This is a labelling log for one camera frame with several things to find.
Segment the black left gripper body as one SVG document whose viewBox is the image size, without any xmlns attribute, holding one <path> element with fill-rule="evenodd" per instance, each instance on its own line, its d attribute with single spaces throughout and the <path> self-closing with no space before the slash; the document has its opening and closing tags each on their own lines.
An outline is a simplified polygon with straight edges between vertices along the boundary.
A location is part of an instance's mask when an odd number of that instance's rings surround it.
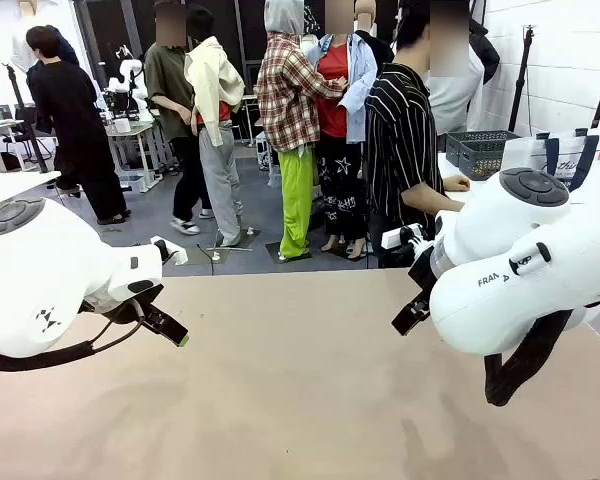
<svg viewBox="0 0 600 480">
<path fill-rule="evenodd" d="M 133 294 L 124 301 L 90 296 L 82 301 L 82 311 L 102 315 L 116 324 L 129 324 L 144 319 L 148 325 L 163 325 L 164 313 L 153 305 L 163 289 L 164 286 L 159 284 Z"/>
</svg>

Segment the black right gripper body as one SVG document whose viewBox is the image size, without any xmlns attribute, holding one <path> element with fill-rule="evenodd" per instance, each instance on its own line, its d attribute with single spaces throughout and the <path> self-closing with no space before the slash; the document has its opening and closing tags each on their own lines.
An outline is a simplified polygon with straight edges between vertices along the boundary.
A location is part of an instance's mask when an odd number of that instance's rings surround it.
<svg viewBox="0 0 600 480">
<path fill-rule="evenodd" d="M 437 282 L 431 266 L 431 256 L 434 252 L 435 242 L 433 240 L 410 241 L 413 251 L 413 264 L 409 270 L 409 276 L 420 287 L 421 293 L 416 297 L 418 301 L 428 303 L 431 291 Z"/>
</svg>

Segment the person's right forearm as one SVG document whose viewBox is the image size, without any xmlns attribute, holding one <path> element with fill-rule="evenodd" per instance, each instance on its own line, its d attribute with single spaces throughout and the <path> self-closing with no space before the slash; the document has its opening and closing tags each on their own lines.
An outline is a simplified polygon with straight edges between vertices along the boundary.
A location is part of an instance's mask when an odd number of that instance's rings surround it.
<svg viewBox="0 0 600 480">
<path fill-rule="evenodd" d="M 420 183 L 404 191 L 401 198 L 408 207 L 433 216 L 440 211 L 459 212 L 464 206 L 462 202 L 448 198 L 430 188 L 426 183 Z"/>
</svg>

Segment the white side table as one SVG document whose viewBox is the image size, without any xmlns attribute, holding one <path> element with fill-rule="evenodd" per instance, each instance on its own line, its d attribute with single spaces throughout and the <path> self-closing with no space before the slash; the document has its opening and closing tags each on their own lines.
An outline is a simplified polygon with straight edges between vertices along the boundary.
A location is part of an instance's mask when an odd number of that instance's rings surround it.
<svg viewBox="0 0 600 480">
<path fill-rule="evenodd" d="M 438 166 L 443 178 L 461 175 L 458 167 L 453 166 L 445 154 L 438 154 Z M 447 192 L 447 195 L 457 201 L 466 202 L 472 195 L 484 186 L 486 181 L 470 181 L 468 192 Z M 592 168 L 579 189 L 571 193 L 571 202 L 574 204 L 600 203 L 600 159 L 594 160 Z"/>
</svg>

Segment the person in striped shirt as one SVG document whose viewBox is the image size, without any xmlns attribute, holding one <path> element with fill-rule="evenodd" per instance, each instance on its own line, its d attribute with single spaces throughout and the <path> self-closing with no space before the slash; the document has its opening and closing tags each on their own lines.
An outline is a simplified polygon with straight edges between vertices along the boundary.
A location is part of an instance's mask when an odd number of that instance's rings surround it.
<svg viewBox="0 0 600 480">
<path fill-rule="evenodd" d="M 372 248 L 381 269 L 395 268 L 381 247 L 382 234 L 420 224 L 435 232 L 436 216 L 405 205 L 401 194 L 426 183 L 448 197 L 437 162 L 437 133 L 424 77 L 432 62 L 446 63 L 455 47 L 468 45 L 467 0 L 400 0 L 396 53 L 365 100 Z"/>
</svg>

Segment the mannequin white shirt dark jacket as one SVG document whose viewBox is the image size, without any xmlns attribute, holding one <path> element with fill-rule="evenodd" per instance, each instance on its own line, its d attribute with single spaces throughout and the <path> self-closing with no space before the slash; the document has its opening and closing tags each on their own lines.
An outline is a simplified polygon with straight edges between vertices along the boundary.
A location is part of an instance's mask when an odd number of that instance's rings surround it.
<svg viewBox="0 0 600 480">
<path fill-rule="evenodd" d="M 469 20 L 468 73 L 462 77 L 429 77 L 430 104 L 438 136 L 476 131 L 482 115 L 483 86 L 495 75 L 500 56 L 486 37 L 488 30 Z"/>
</svg>

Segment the background work table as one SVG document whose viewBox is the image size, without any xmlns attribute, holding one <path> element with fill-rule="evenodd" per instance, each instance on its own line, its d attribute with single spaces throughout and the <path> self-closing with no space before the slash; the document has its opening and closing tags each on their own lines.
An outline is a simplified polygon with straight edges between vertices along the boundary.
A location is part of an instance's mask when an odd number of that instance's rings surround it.
<svg viewBox="0 0 600 480">
<path fill-rule="evenodd" d="M 156 143 L 154 124 L 116 119 L 105 126 L 109 149 L 121 187 L 126 192 L 146 194 L 156 187 L 163 176 L 159 173 L 164 153 Z M 141 167 L 132 168 L 131 149 L 139 154 Z"/>
</svg>

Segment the mannequin blue shirt red top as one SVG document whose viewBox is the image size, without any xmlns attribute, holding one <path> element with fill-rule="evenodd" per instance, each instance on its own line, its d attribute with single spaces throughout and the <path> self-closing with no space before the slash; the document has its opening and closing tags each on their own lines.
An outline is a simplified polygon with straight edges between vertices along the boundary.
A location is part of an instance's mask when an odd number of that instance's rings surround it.
<svg viewBox="0 0 600 480">
<path fill-rule="evenodd" d="M 309 61 L 327 80 L 345 79 L 340 99 L 316 100 L 320 137 L 316 160 L 328 235 L 321 250 L 347 244 L 348 258 L 366 254 L 366 201 L 358 174 L 366 141 L 365 100 L 377 75 L 371 47 L 354 27 L 355 0 L 325 0 L 325 35 Z"/>
</svg>

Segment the person in black clothes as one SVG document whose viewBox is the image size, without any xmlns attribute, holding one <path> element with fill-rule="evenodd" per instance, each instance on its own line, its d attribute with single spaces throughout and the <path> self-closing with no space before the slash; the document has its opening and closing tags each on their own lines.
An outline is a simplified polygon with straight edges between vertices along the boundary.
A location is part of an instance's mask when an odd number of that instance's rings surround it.
<svg viewBox="0 0 600 480">
<path fill-rule="evenodd" d="M 82 188 L 100 225 L 125 222 L 130 210 L 93 82 L 80 66 L 60 58 L 61 42 L 50 27 L 35 26 L 25 39 L 38 58 L 27 83 L 44 128 L 57 138 L 56 167 L 72 188 Z"/>
</svg>

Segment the black office chair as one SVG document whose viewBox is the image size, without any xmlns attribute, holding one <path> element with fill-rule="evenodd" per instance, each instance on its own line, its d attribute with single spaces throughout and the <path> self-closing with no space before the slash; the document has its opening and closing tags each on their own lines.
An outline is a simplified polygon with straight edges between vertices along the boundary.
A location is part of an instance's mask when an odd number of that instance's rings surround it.
<svg viewBox="0 0 600 480">
<path fill-rule="evenodd" d="M 55 154 L 53 129 L 37 114 L 35 105 L 15 105 L 15 119 L 20 121 L 15 127 L 15 141 L 24 145 L 27 160 L 33 162 L 38 157 L 52 160 Z"/>
</svg>

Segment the person in olive shirt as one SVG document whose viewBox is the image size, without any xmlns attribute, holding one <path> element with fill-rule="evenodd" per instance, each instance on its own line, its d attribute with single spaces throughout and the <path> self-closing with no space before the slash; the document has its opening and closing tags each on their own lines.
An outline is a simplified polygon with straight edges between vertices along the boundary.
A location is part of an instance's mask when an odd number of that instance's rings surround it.
<svg viewBox="0 0 600 480">
<path fill-rule="evenodd" d="M 199 142 L 191 130 L 193 89 L 184 77 L 187 48 L 187 9 L 181 0 L 155 0 L 156 41 L 146 52 L 144 67 L 150 102 L 159 111 L 159 122 L 173 149 L 182 177 L 173 201 L 171 225 L 185 235 L 197 235 L 193 208 L 200 216 L 213 216 L 200 162 Z"/>
</svg>

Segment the beige headed mannequin dark garment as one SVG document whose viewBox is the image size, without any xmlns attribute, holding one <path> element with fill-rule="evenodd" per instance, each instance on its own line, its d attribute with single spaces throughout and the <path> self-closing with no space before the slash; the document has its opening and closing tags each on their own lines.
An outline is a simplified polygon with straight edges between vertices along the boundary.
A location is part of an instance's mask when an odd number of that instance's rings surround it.
<svg viewBox="0 0 600 480">
<path fill-rule="evenodd" d="M 384 66 L 393 62 L 395 54 L 387 42 L 372 34 L 375 19 L 376 0 L 355 0 L 354 31 L 370 46 L 381 74 Z"/>
</svg>

